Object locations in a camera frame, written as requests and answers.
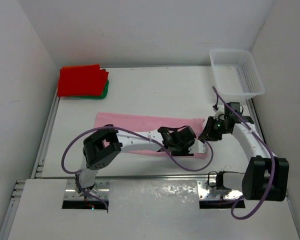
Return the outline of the pink t shirt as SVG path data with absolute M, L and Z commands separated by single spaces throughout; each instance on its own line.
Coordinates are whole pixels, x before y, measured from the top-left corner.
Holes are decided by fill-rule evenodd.
M 205 119 L 99 112 L 96 115 L 94 127 L 103 127 L 105 125 L 114 125 L 133 132 L 148 132 L 157 130 L 160 127 L 180 128 L 182 126 L 190 126 L 198 136 L 204 129 Z

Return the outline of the red t shirt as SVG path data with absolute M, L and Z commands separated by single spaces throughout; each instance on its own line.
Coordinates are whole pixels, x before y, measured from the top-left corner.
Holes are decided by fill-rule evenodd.
M 109 86 L 109 72 L 99 64 L 64 66 L 59 70 L 58 97 L 103 98 Z

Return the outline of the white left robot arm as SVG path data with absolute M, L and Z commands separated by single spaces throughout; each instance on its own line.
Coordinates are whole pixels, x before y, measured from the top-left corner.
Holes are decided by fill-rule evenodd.
M 123 128 L 105 125 L 83 141 L 85 168 L 76 179 L 80 190 L 90 191 L 95 185 L 98 171 L 104 169 L 120 153 L 150 151 L 167 152 L 173 157 L 192 157 L 197 136 L 190 126 L 132 132 Z

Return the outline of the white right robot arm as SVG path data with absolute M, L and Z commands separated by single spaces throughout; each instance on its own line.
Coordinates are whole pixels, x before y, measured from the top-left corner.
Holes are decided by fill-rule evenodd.
M 240 112 L 240 103 L 229 102 L 228 105 L 234 111 L 226 106 L 214 107 L 215 115 L 208 117 L 198 139 L 202 142 L 217 142 L 222 140 L 225 134 L 233 135 L 249 160 L 242 180 L 243 196 L 247 200 L 260 200 L 270 180 L 266 173 L 270 174 L 272 171 L 271 156 L 266 147 L 257 139 L 259 134 L 256 132 L 252 118 Z

